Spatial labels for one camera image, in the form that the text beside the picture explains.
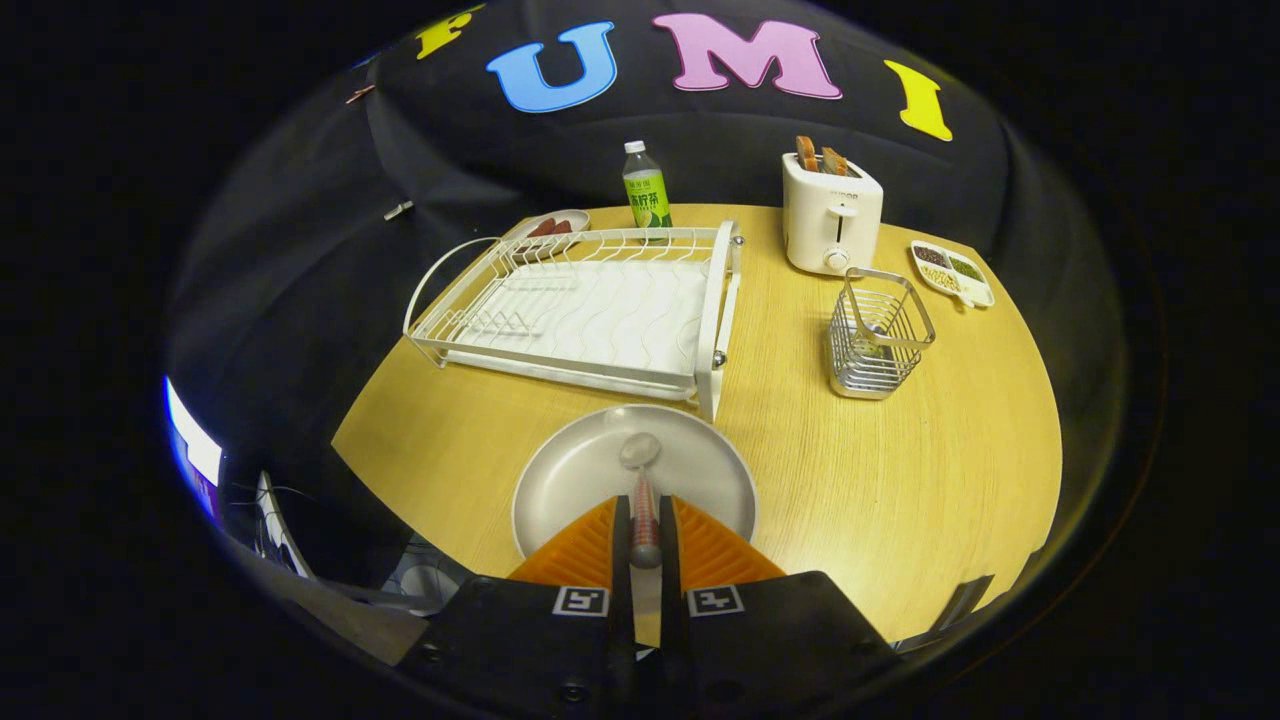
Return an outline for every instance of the spoon handle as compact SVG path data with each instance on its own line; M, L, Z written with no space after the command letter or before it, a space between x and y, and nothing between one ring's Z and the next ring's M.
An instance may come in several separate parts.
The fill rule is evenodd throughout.
M653 487L644 473L636 477L636 487L631 493L635 514L631 518L631 564L650 569L662 565L662 551L658 547L658 518L653 507Z

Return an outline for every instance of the black cloth backdrop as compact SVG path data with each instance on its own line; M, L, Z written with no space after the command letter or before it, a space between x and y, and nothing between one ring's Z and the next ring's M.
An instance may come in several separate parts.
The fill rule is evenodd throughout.
M776 63L756 88L736 78L712 92L675 88L681 61L652 18L677 12L705 13L745 38L771 19L818 32L844 97L777 90ZM607 38L618 72L585 104L522 113L485 70L502 53L543 42L547 82L573 82L581 63L556 37L599 20L614 24ZM809 135L884 187L883 222L978 250L1018 302L1053 382L1065 450L1056 527L1078 509L1102 469L1097 447L1123 382L1103 247L1061 176L943 69L799 1L493 3L422 60L416 32L339 73L244 155L174 284L174 386L243 473L261 465L316 497L282 495L282 505L321 575L378 584L408 537L330 438L398 340L426 268L522 217L625 204L628 140L644 140L660 161L672 202L778 206L780 155ZM941 86L954 141L902 123L902 86L886 59ZM346 104L371 82L375 91ZM403 200L415 208L384 222ZM475 256L460 255L453 272Z

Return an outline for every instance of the white toaster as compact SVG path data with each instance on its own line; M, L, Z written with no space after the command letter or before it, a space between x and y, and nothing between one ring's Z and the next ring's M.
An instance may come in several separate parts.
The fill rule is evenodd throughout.
M804 169L795 152L782 155L782 242L801 270L844 275L850 265L870 268L883 204L884 190L852 163L840 177Z

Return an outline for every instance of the divided condiment tray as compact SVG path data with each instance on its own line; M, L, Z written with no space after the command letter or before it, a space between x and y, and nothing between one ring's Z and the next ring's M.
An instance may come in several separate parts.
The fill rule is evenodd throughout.
M969 307L991 307L996 293L973 260L922 240L911 241L911 259L924 282L946 295L954 295Z

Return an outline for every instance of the bottle label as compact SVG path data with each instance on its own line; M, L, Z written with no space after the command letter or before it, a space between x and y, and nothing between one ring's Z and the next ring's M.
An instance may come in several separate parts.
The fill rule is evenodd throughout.
M667 184L662 173L643 178L623 178L627 200L637 228L669 228L671 206L667 204Z

